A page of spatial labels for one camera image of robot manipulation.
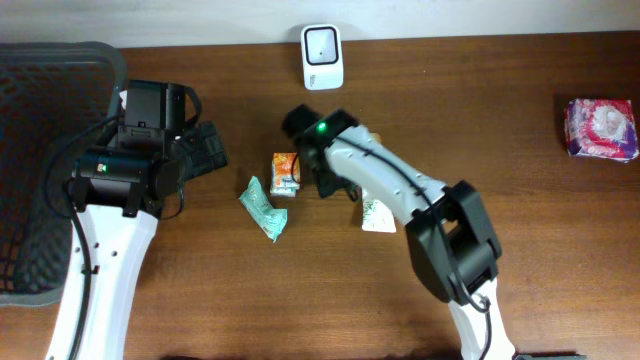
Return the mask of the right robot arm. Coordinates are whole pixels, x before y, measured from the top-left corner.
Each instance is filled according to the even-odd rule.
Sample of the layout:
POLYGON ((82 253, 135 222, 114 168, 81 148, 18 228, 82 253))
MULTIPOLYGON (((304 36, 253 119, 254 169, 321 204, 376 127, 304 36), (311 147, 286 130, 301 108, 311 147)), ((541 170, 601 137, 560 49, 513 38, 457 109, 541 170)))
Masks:
POLYGON ((404 226, 412 269, 448 305, 465 359, 513 359, 497 301, 502 247, 479 192, 413 168, 344 110, 323 116, 299 105, 282 129, 322 198, 365 190, 404 226))

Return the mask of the teal wet wipes pack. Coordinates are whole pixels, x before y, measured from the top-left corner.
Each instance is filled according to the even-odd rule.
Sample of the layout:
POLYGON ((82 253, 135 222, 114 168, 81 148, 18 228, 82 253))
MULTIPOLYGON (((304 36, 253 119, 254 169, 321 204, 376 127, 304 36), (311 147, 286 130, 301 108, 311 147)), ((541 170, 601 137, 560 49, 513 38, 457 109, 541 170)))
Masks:
POLYGON ((239 200, 265 235, 276 243, 288 222, 288 211, 272 206, 255 176, 251 177, 239 200))

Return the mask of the white tube with cork cap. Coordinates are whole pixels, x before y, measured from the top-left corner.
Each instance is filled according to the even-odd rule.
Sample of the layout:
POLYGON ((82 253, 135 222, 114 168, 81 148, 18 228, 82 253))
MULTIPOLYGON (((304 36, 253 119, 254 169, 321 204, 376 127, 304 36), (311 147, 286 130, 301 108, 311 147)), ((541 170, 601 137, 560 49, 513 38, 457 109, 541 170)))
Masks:
POLYGON ((395 233, 395 218, 389 208, 364 188, 361 189, 361 195, 362 230, 365 232, 395 233))

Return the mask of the red purple pad package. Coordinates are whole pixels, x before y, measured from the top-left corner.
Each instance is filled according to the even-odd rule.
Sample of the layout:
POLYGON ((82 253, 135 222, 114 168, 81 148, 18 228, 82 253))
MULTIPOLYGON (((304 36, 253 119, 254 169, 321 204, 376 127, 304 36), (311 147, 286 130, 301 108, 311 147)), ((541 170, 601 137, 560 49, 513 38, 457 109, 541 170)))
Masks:
POLYGON ((573 157, 628 163, 639 156, 630 100, 573 99, 564 111, 564 133, 573 157))

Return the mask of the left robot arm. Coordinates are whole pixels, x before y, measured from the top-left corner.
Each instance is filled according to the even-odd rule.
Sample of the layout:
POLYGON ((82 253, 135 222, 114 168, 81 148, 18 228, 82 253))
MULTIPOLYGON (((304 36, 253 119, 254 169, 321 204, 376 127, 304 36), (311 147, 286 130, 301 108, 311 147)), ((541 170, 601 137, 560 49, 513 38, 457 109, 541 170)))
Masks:
POLYGON ((71 255, 49 359, 120 359, 141 266, 165 200, 227 165, 195 90, 132 80, 105 135, 76 161, 62 196, 71 255))

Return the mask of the orange tissue pack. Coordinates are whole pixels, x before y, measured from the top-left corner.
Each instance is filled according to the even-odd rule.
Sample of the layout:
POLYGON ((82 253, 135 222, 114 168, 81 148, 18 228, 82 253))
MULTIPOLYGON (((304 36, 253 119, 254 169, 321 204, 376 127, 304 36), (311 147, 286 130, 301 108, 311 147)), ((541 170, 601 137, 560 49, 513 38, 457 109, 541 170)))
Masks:
POLYGON ((274 153, 270 194, 295 197, 300 189, 300 166, 297 153, 274 153))

